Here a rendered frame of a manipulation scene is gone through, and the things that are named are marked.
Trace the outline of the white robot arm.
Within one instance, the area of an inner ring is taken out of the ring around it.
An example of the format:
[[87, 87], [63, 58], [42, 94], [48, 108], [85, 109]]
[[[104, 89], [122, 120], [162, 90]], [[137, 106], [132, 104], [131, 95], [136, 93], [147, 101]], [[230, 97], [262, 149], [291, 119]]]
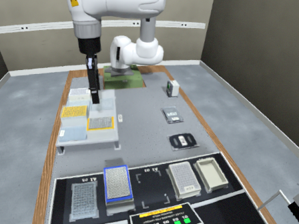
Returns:
[[[166, 0], [67, 0], [75, 36], [95, 39], [101, 36], [101, 17], [140, 19], [140, 38], [136, 43], [117, 36], [110, 47], [111, 77], [134, 75], [131, 65], [157, 65], [164, 51], [155, 37], [156, 16], [163, 12]], [[149, 18], [149, 19], [147, 19]]]

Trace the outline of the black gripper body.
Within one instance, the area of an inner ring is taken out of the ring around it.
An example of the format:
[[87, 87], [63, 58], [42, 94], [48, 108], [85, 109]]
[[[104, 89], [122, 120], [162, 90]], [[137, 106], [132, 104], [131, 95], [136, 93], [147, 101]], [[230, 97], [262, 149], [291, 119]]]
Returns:
[[89, 62], [89, 58], [91, 58], [92, 63], [95, 63], [95, 54], [101, 51], [101, 38], [95, 39], [79, 39], [79, 52], [87, 55], [87, 62]]

